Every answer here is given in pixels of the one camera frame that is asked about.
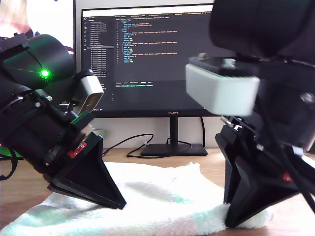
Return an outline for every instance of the screw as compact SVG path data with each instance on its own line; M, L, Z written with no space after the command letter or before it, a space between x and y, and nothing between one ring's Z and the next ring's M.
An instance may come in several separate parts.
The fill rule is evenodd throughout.
M225 58L223 59L223 67L230 67L230 68L234 68L235 67L235 59L232 58Z
M52 101L53 100L53 98L51 97L51 96L48 96L48 97L46 97L47 99L48 99L48 101Z
M206 53L199 53L198 60L206 60L208 58Z
M307 104L315 103L315 96L312 93L305 92L305 93L301 94L300 97L301 97L302 101L307 103Z
M260 151L264 151L265 147L261 144L257 144L256 148Z

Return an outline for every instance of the computer monitor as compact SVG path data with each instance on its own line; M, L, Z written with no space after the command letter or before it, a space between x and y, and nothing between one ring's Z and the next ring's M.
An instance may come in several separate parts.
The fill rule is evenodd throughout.
M170 117L171 143L142 155L206 155L178 144L178 117L213 116L186 93L189 57L230 57L209 37L212 4L83 9L81 70L91 69L104 95L97 118Z

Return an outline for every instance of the white wall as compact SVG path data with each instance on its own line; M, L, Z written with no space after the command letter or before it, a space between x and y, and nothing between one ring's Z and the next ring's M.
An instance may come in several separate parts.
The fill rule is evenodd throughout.
M215 135L222 129L223 122L219 117L204 118L206 127L206 146L217 147ZM165 143L169 137L169 118L98 118L92 122L96 129L107 130L104 147L109 148L120 141L134 135L153 133L151 143ZM121 148L137 148L142 140L149 137L139 137L121 144ZM179 140L189 143L202 143L202 128L200 118L179 118Z
M129 7L129 6L148 6L148 5L174 5L174 4L193 4L193 3L213 3L213 0L76 0L76 46L77 55L80 54L81 38L81 9L102 8L102 7ZM96 129L107 130L105 147L143 133L153 133L155 138L153 143L164 143L169 137L169 118L102 118L95 119L92 125ZM222 129L223 123L220 118L205 118L206 126L206 146L217 147L215 135ZM190 143L202 143L202 128L200 118L180 118L179 119L179 139ZM138 138L122 144L122 148L136 148L142 144Z

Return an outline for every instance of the white towel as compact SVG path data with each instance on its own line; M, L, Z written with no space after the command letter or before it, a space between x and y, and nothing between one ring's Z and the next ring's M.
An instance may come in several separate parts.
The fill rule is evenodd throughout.
M53 193L6 226L1 236L201 236L226 229L224 190L207 180L199 164L161 168L105 163L127 205L109 209ZM240 227L260 228L267 209Z

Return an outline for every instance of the wooden desk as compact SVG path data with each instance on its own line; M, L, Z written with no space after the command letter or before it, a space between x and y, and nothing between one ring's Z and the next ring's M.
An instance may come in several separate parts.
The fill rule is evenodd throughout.
M104 158L109 162L142 163L161 167L178 167L189 162L199 163L202 174L213 183L224 186L225 159L219 149L209 149L207 157L169 157L164 159L126 158L129 149L114 149ZM11 162L3 161L1 174L11 170ZM1 228L9 224L29 208L41 203L51 192L47 182L26 161L19 161L16 173L1 183ZM301 195L274 206L275 218L259 230L231 229L214 236L308 236L314 235L315 215Z

